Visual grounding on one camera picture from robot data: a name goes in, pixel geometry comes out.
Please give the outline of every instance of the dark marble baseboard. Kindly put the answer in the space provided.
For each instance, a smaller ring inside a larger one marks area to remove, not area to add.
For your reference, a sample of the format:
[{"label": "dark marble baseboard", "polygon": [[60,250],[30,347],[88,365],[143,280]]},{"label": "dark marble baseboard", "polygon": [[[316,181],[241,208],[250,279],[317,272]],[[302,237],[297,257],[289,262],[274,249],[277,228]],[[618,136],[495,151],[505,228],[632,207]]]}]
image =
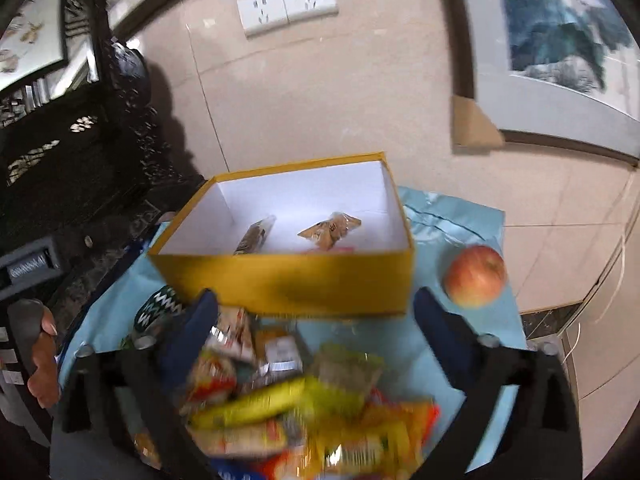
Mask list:
[{"label": "dark marble baseboard", "polygon": [[532,314],[522,314],[522,328],[527,339],[535,339],[558,333],[569,321],[569,318],[580,308],[581,303],[575,303],[561,308],[543,310]]}]

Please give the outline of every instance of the person's hand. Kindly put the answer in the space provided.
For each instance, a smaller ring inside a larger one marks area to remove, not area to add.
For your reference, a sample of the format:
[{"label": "person's hand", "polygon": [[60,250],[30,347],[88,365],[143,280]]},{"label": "person's hand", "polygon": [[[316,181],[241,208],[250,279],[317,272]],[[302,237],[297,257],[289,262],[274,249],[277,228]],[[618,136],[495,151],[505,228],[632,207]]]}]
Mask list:
[{"label": "person's hand", "polygon": [[42,329],[38,340],[31,348],[33,363],[36,371],[29,378],[27,387],[43,408],[50,408],[60,399],[58,387],[58,365],[56,364],[56,343],[54,336],[58,335],[53,314],[44,307],[42,314]]}]

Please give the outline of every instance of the light blue wrapping paper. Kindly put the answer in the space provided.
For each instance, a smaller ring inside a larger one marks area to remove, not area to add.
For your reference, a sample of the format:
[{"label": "light blue wrapping paper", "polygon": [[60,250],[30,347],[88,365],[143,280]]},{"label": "light blue wrapping paper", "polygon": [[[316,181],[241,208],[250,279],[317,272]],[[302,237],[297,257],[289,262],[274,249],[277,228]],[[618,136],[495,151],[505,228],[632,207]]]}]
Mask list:
[{"label": "light blue wrapping paper", "polygon": [[[442,273],[462,247],[482,243],[501,251],[504,214],[450,196],[403,187],[399,193],[411,221],[416,244],[414,292],[421,286],[428,286],[447,310],[462,314],[476,332],[494,334],[505,346],[525,348],[524,332],[510,286],[505,287],[494,303],[478,310],[463,310],[448,300],[440,285]],[[121,339],[129,333],[138,309],[163,285],[162,276],[146,254],[137,259],[89,310],[69,345],[60,383],[64,383],[74,353],[83,343],[91,344],[98,352],[118,348]],[[441,415],[425,451],[433,449],[456,415],[464,395],[447,383],[415,324],[411,306],[404,317],[353,321],[299,320],[297,327],[312,352],[317,351],[323,342],[332,341],[383,357],[385,372],[379,386],[391,399],[433,396],[440,406]],[[503,389],[470,469],[490,462],[494,456],[511,414],[516,391],[515,386]]]}]

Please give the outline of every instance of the red apple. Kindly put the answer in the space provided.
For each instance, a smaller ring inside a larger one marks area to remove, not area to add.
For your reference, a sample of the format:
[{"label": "red apple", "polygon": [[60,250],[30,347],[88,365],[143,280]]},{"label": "red apple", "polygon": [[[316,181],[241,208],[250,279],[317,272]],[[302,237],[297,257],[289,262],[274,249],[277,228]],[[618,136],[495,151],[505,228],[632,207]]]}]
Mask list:
[{"label": "red apple", "polygon": [[444,290],[457,306],[478,308],[496,300],[507,282],[504,260],[491,247],[462,251],[444,277]]}]

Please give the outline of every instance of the yellow box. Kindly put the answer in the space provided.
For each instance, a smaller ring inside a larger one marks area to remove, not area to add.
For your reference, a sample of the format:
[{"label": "yellow box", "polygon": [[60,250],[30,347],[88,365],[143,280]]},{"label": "yellow box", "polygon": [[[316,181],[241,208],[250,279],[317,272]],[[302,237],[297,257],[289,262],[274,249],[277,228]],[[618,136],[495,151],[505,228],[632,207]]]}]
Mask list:
[{"label": "yellow box", "polygon": [[[311,253],[298,233],[333,212],[362,220],[336,247]],[[233,252],[249,225],[275,215],[258,254]],[[203,288],[256,314],[404,314],[414,245],[383,153],[238,171],[209,180],[148,252],[183,301]]]}]

